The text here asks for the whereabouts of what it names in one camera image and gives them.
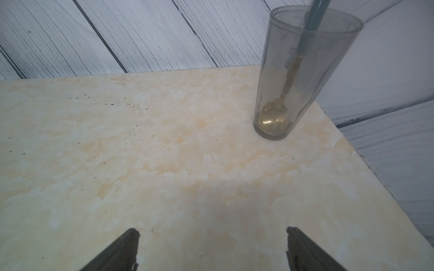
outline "gold spoon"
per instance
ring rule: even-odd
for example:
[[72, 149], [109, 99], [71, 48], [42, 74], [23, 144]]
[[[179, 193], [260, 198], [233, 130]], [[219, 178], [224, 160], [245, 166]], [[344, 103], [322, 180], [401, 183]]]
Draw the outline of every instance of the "gold spoon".
[[286, 74], [285, 85], [283, 86], [280, 97], [266, 103], [259, 114], [258, 126], [266, 134], [280, 134], [285, 129], [285, 114], [288, 109], [283, 103], [286, 95], [297, 78], [302, 59], [302, 55], [296, 54], [296, 57]]

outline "wood grain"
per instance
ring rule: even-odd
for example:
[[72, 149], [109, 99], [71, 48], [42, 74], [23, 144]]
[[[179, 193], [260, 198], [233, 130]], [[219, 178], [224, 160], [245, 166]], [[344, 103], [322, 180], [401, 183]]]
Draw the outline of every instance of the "wood grain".
[[434, 101], [341, 129], [434, 245]]
[[174, 0], [218, 67], [261, 63], [270, 10], [262, 0]]
[[316, 99], [336, 125], [434, 98], [432, 14], [404, 0], [365, 25]]
[[14, 71], [6, 58], [0, 54], [0, 80], [19, 79], [20, 77]]
[[171, 0], [78, 0], [129, 72], [215, 67]]
[[[366, 22], [381, 14], [400, 0], [332, 0], [330, 8], [353, 14]], [[311, 0], [265, 0], [270, 9], [285, 5], [306, 5]]]
[[0, 44], [26, 78], [123, 72], [70, 0], [0, 1]]

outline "marble surface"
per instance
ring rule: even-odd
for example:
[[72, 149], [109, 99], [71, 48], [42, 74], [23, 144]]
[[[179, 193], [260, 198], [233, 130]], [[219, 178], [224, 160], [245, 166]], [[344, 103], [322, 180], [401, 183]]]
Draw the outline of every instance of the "marble surface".
[[0, 82], [0, 269], [79, 270], [130, 227], [139, 270], [288, 270], [287, 226], [349, 271], [434, 249], [317, 103], [252, 126], [259, 67]]

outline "plank gap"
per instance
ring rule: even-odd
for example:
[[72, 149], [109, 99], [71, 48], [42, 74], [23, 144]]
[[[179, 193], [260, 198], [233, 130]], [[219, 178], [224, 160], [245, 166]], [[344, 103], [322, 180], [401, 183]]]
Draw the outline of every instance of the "plank gap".
[[93, 29], [93, 31], [95, 31], [96, 35], [98, 35], [99, 39], [102, 41], [102, 43], [104, 44], [104, 46], [107, 48], [107, 50], [110, 52], [110, 54], [114, 57], [114, 59], [116, 60], [116, 62], [119, 64], [119, 66], [122, 68], [122, 70], [124, 71], [124, 73], [128, 73], [127, 69], [125, 69], [125, 67], [122, 65], [122, 62], [119, 60], [119, 58], [116, 56], [115, 52], [113, 52], [113, 50], [110, 48], [110, 46], [107, 44], [107, 42], [105, 41], [105, 39], [102, 37], [102, 35], [100, 34], [100, 32], [98, 31], [98, 29], [96, 28], [96, 26], [92, 23], [92, 21], [90, 20], [90, 18], [87, 16], [87, 14], [84, 12], [84, 10], [81, 8], [80, 4], [77, 2], [77, 0], [72, 0], [74, 2], [74, 4], [77, 6], [77, 8], [80, 10], [81, 14], [83, 14], [84, 18], [86, 19], [86, 21], [89, 23], [89, 25], [91, 26], [91, 28]]
[[390, 6], [386, 7], [386, 8], [384, 8], [384, 9], [380, 10], [380, 12], [378, 12], [376, 15], [373, 15], [372, 17], [369, 17], [364, 23], [367, 23], [370, 20], [375, 19], [377, 16], [379, 16], [379, 15], [383, 14], [384, 12], [388, 11], [389, 9], [393, 8], [394, 6], [398, 5], [402, 1], [404, 1], [404, 0], [399, 0], [398, 2], [393, 3], [392, 5], [390, 5]]
[[431, 100], [434, 100], [434, 94], [432, 94], [432, 95], [430, 95], [428, 97], [420, 98], [420, 99], [415, 100], [415, 101], [411, 101], [409, 103], [405, 103], [405, 104], [401, 104], [401, 105], [397, 105], [397, 106], [392, 106], [392, 107], [389, 107], [389, 108], [380, 109], [380, 110], [374, 111], [372, 113], [366, 114], [364, 116], [361, 116], [361, 117], [358, 117], [358, 118], [353, 118], [351, 120], [344, 121], [342, 123], [338, 123], [338, 124], [336, 124], [336, 127], [338, 129], [340, 129], [340, 128], [343, 128], [345, 126], [351, 125], [351, 124], [356, 124], [356, 123], [361, 122], [361, 121], [365, 121], [365, 120], [368, 120], [368, 119], [371, 119], [371, 118], [379, 117], [379, 116], [382, 116], [382, 115], [385, 115], [385, 114], [388, 114], [388, 113], [392, 113], [392, 112], [395, 112], [395, 111], [398, 111], [398, 110], [401, 110], [401, 109], [405, 109], [405, 108], [408, 108], [408, 107], [411, 107], [411, 106], [414, 106], [414, 105], [422, 104], [422, 103], [425, 103], [425, 102], [431, 101]]
[[207, 52], [207, 54], [210, 56], [211, 60], [213, 61], [214, 65], [218, 68], [220, 68], [217, 63], [215, 62], [214, 58], [212, 57], [212, 55], [210, 54], [210, 52], [208, 52], [208, 49], [205, 47], [204, 42], [202, 41], [201, 37], [199, 37], [199, 35], [196, 33], [196, 31], [193, 29], [193, 27], [191, 26], [190, 22], [187, 21], [187, 19], [185, 18], [184, 14], [181, 12], [181, 10], [179, 9], [179, 7], [177, 6], [177, 4], [175, 3], [174, 0], [172, 0], [172, 3], [175, 5], [176, 9], [179, 11], [179, 13], [181, 14], [182, 18], [184, 19], [184, 21], [187, 23], [188, 27], [190, 27], [191, 31], [193, 31], [193, 33], [195, 34], [195, 36], [199, 39], [199, 41], [202, 44], [202, 47], [205, 49], [205, 51]]
[[267, 8], [268, 8], [268, 11], [270, 11], [271, 12], [271, 9], [270, 9], [270, 6], [268, 6], [268, 4], [267, 4], [267, 2], [265, 1], [265, 0], [262, 0], [263, 2], [264, 2], [264, 4], [267, 6]]
[[26, 79], [24, 74], [21, 72], [19, 67], [13, 62], [13, 60], [9, 57], [7, 52], [3, 49], [2, 45], [0, 44], [0, 53], [3, 55], [3, 57], [6, 59], [6, 61], [9, 63], [9, 65], [13, 68], [13, 70], [16, 72], [16, 74], [19, 76], [20, 79]]

